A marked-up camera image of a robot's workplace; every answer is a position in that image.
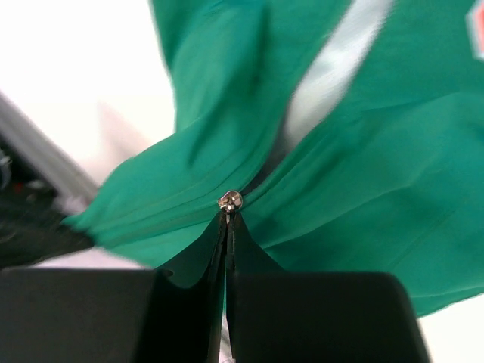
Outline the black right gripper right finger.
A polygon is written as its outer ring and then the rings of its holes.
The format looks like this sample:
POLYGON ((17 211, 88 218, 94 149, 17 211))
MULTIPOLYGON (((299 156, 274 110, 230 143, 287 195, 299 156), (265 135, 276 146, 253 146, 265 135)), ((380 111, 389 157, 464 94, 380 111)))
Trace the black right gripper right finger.
POLYGON ((226 268, 229 272, 282 272, 252 238, 240 213, 227 214, 226 268))

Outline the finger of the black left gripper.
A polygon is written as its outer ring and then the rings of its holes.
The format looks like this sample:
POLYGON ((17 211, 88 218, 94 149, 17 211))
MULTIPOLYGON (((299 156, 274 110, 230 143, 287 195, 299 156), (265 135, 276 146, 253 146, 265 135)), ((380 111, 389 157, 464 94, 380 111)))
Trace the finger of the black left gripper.
POLYGON ((33 265, 46 259, 87 250, 92 239, 63 223, 52 209, 1 207, 1 266, 33 265))

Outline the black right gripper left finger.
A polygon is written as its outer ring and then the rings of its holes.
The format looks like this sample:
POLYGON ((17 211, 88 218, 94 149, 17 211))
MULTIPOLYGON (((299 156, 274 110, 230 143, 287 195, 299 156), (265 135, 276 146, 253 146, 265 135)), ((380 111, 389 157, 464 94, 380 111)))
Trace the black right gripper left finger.
POLYGON ((181 289, 210 280, 224 255, 226 232, 226 213, 218 212, 194 242, 156 269, 157 274, 181 289))

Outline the green varsity jacket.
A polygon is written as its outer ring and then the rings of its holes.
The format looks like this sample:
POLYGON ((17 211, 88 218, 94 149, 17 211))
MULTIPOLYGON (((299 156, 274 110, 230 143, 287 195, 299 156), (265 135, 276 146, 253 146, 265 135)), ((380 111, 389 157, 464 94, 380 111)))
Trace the green varsity jacket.
POLYGON ((428 315, 483 292, 481 1, 155 1, 176 130, 66 223, 157 267, 228 191, 296 271, 385 271, 428 315))

